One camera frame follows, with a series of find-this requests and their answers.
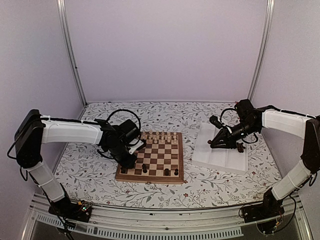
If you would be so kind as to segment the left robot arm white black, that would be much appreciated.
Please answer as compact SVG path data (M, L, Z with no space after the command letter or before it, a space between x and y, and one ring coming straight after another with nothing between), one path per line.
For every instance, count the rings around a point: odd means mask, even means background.
M22 121L14 135L14 142L9 148L15 150L16 160L21 169L42 188L52 208L63 217L70 217L74 212L85 212L84 203L71 202L63 186L54 177L41 156L41 147L49 143L85 143L97 145L98 153L115 160L121 167L132 169L137 160L135 151L144 148L146 142L141 139L141 124L128 119L119 125L110 124L109 120L94 121L55 118L41 115L32 109Z

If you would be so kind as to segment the wooden chess board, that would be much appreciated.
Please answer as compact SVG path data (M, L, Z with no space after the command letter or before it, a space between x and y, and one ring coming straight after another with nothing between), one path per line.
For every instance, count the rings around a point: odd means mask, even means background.
M165 142L161 142L161 132L159 132L158 144L154 144L156 131L153 131L152 143L147 143L149 131L146 132L146 146L134 154L137 157L135 165L127 169L126 174L121 173L121 166L117 167L115 179L119 182L147 183L152 184L183 184L184 183L184 158L183 158L183 136L177 133L177 144L173 144L173 134L171 132L171 142L167 142L167 132L165 132ZM146 164L147 173L143 173L142 164ZM169 176L164 175L164 170L169 169Z

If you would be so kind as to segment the dark chess piece corner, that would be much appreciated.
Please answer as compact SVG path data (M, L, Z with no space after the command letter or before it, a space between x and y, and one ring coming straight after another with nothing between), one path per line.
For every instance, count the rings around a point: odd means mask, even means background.
M127 173L127 169L122 167L122 168L120 169L120 173L121 173L121 174L126 174L126 173Z

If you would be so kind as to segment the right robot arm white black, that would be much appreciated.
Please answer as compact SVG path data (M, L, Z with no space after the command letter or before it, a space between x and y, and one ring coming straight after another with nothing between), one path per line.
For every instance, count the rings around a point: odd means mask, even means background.
M262 203L254 207L262 218L283 212L283 200L305 185L312 186L320 170L320 118L310 114L277 108L273 105L255 108L249 99L240 100L232 108L239 123L230 126L221 116L212 115L211 124L219 129L208 141L212 149L237 149L239 140L263 133L271 152L286 157L287 171L282 179L268 189ZM296 157L289 163L290 157Z

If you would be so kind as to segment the dark wooden king piece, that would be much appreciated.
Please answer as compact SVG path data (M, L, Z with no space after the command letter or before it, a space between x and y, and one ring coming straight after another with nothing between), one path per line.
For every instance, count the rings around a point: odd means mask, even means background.
M142 164L142 172L143 173L147 173L148 172L147 166L144 163Z

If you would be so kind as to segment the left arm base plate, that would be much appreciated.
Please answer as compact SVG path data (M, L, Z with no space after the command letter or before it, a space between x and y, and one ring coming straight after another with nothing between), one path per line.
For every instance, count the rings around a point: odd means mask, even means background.
M92 214L92 203L84 200L74 203L65 197L57 202L51 201L48 212L65 219L88 223Z

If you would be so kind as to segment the dark chess piece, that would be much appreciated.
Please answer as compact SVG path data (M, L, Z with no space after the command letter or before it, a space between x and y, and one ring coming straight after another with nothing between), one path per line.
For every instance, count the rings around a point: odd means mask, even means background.
M170 175L170 170L169 170L168 168L166 168L166 169L164 170L164 175L165 175L165 176L169 176L169 175Z
M174 170L174 175L177 176L178 174L179 174L179 169L176 168L176 169Z

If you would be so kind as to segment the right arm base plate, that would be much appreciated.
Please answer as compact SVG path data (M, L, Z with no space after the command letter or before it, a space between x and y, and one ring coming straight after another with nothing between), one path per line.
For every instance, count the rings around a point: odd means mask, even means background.
M274 234L278 226L283 222L285 210L282 204L275 207L265 208L263 203L244 204L238 211L240 218L245 223L262 221L256 224L257 229L264 235Z

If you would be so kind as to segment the white plastic compartment tray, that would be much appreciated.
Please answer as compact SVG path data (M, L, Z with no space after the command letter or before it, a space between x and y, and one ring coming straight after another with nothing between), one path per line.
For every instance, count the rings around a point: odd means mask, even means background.
M249 169L248 146L244 144L243 152L237 149L210 148L208 140L213 139L218 129L209 123L200 124L191 163L212 170L244 175Z

